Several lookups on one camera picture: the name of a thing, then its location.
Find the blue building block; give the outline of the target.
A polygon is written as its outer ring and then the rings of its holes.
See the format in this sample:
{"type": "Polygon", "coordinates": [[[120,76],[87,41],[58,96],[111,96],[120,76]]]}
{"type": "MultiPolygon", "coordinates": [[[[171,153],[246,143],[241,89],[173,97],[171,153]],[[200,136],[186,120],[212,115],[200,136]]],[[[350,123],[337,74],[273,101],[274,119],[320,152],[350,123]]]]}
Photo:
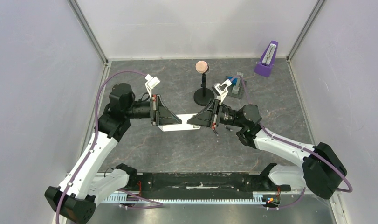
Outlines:
{"type": "Polygon", "coordinates": [[[228,78],[228,79],[230,80],[230,82],[232,83],[232,86],[236,85],[238,78],[234,78],[234,79],[233,79],[233,77],[227,77],[227,78],[228,78]]]}

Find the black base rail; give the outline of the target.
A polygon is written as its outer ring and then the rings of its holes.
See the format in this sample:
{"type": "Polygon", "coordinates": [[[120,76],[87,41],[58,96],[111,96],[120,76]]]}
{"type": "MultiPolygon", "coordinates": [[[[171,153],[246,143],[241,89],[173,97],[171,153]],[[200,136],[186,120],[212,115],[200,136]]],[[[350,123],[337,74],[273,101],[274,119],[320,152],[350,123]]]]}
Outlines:
{"type": "Polygon", "coordinates": [[[268,176],[246,172],[138,173],[125,186],[147,199],[250,199],[253,192],[291,191],[268,176]]]}

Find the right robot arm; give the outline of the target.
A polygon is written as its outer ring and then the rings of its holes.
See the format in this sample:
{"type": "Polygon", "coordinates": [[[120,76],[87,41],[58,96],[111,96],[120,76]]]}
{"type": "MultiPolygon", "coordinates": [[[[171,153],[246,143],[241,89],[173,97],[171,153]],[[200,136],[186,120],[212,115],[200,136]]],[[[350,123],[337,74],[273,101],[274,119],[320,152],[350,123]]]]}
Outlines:
{"type": "Polygon", "coordinates": [[[291,140],[264,127],[261,119],[258,107],[253,104],[234,110],[214,99],[187,123],[213,130],[219,124],[239,127],[236,135],[243,145],[294,164],[294,167],[275,165],[262,175],[260,183],[265,190],[273,190],[278,185],[296,185],[308,188],[323,199],[330,199],[335,191],[353,191],[346,178],[346,168],[328,144],[311,145],[291,140]]]}

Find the grey building block baseplate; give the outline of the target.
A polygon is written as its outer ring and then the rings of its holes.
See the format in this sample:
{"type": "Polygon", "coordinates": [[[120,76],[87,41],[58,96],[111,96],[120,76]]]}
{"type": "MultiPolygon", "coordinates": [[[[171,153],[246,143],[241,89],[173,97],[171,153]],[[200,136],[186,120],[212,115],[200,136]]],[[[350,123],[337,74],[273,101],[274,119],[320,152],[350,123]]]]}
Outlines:
{"type": "Polygon", "coordinates": [[[243,99],[245,92],[241,83],[241,78],[236,78],[232,81],[232,84],[227,88],[228,96],[237,99],[243,99]]]}

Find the white remote control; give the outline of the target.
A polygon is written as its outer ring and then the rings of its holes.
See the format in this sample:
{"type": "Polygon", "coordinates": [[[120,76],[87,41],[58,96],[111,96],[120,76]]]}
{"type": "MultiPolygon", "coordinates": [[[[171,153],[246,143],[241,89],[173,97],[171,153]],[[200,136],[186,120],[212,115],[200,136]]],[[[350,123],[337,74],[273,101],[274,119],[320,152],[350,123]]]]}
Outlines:
{"type": "Polygon", "coordinates": [[[177,114],[177,117],[181,120],[180,124],[159,125],[158,128],[163,132],[198,130],[200,129],[200,126],[191,125],[187,123],[187,121],[194,115],[194,113],[177,114]]]}

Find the purple metronome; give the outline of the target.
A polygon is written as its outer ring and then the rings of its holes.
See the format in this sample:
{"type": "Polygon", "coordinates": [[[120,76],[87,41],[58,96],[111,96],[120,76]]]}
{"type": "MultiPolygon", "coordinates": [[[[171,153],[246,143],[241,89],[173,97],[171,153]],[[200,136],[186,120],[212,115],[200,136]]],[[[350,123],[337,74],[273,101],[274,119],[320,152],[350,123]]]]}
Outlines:
{"type": "Polygon", "coordinates": [[[279,42],[271,41],[263,52],[259,61],[256,63],[254,73],[263,77],[269,77],[271,75],[272,68],[275,63],[276,53],[279,42]]]}

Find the microphone on black stand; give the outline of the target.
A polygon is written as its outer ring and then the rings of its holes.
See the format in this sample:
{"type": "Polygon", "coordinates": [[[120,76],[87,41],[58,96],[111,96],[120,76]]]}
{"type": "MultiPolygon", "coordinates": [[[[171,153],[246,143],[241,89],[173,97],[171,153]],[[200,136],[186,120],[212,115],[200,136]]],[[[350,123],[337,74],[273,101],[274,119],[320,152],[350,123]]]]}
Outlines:
{"type": "Polygon", "coordinates": [[[207,88],[206,73],[209,71],[209,65],[205,61],[198,61],[195,65],[198,73],[201,73],[201,85],[193,95],[194,102],[200,106],[206,106],[214,98],[214,92],[207,88]]]}

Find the grey building block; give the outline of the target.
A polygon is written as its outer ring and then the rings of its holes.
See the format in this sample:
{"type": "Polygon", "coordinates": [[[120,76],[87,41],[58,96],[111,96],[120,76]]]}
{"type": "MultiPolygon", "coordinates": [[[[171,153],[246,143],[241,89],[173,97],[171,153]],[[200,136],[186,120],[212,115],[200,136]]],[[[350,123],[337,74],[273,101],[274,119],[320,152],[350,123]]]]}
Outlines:
{"type": "Polygon", "coordinates": [[[240,84],[241,84],[241,78],[243,77],[243,73],[242,72],[237,72],[237,74],[236,74],[236,78],[238,78],[238,80],[237,80],[237,83],[236,83],[236,85],[234,85],[233,87],[232,87],[232,93],[233,94],[238,94],[239,93],[239,91],[240,91],[240,84]]]}

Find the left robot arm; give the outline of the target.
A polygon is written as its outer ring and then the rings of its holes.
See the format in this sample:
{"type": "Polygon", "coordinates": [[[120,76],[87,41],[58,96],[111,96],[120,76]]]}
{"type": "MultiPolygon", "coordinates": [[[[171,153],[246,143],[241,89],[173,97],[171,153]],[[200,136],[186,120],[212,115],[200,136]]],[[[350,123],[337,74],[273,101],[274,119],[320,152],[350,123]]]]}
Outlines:
{"type": "Polygon", "coordinates": [[[85,151],[72,170],[57,187],[48,187],[45,198],[56,213],[55,222],[64,217],[76,224],[86,224],[97,206],[115,191],[137,186],[135,170],[119,165],[97,183],[93,179],[102,163],[131,126],[131,119],[150,119],[155,126],[180,125],[182,120],[169,111],[159,95],[151,93],[153,84],[147,85],[149,100],[136,100],[127,83],[113,86],[110,102],[102,115],[96,115],[95,130],[85,151]]]}

